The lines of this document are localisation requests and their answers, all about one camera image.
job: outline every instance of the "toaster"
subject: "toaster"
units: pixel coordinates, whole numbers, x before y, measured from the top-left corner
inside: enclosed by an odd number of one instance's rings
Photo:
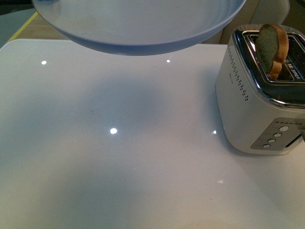
[[[233,31],[215,83],[217,103],[233,147],[250,154],[284,155],[305,139],[305,37],[282,26],[289,51],[273,80],[255,53],[261,26]]]

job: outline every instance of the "chrome trim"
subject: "chrome trim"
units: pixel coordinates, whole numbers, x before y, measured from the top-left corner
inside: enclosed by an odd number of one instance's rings
[[[304,104],[286,103],[286,102],[279,101],[278,99],[271,98],[270,96],[266,95],[262,91],[257,79],[254,77],[255,75],[262,75],[262,78],[266,84],[273,85],[272,83],[274,83],[273,81],[268,80],[267,75],[265,74],[261,65],[258,62],[258,59],[254,53],[253,47],[250,47],[250,45],[249,45],[250,42],[247,41],[247,39],[249,39],[249,38],[247,38],[245,36],[245,33],[257,33],[258,34],[261,27],[262,27],[262,25],[243,25],[243,26],[237,27],[233,31],[232,37],[231,37],[231,39],[233,41],[233,45],[237,52],[237,56],[240,59],[240,61],[242,62],[242,66],[246,73],[246,77],[247,77],[248,81],[250,82],[250,85],[251,85],[254,93],[260,99],[265,101],[266,103],[271,103],[277,107],[305,109],[305,101],[304,101]],[[287,27],[287,26],[282,26],[282,27],[288,33],[296,34],[297,36],[301,37],[305,41],[305,39],[304,39],[305,36],[302,33],[300,33],[299,31],[292,29],[290,27]],[[250,66],[247,65],[247,63],[245,62],[245,59],[252,60],[252,61],[249,61],[249,63],[248,63],[248,65],[250,64]]]

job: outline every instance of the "white bowl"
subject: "white bowl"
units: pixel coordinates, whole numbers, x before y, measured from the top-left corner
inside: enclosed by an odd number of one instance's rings
[[[216,34],[246,0],[32,0],[70,40],[102,52],[155,55]]]

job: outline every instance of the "toast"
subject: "toast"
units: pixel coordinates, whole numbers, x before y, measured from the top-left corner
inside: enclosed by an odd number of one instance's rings
[[[256,55],[263,70],[276,80],[289,49],[286,31],[279,25],[265,24],[255,41]]]

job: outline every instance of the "white table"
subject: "white table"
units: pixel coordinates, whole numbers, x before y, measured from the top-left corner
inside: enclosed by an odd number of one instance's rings
[[[305,145],[256,156],[225,140],[214,91],[225,49],[6,44],[0,228],[305,228]]]

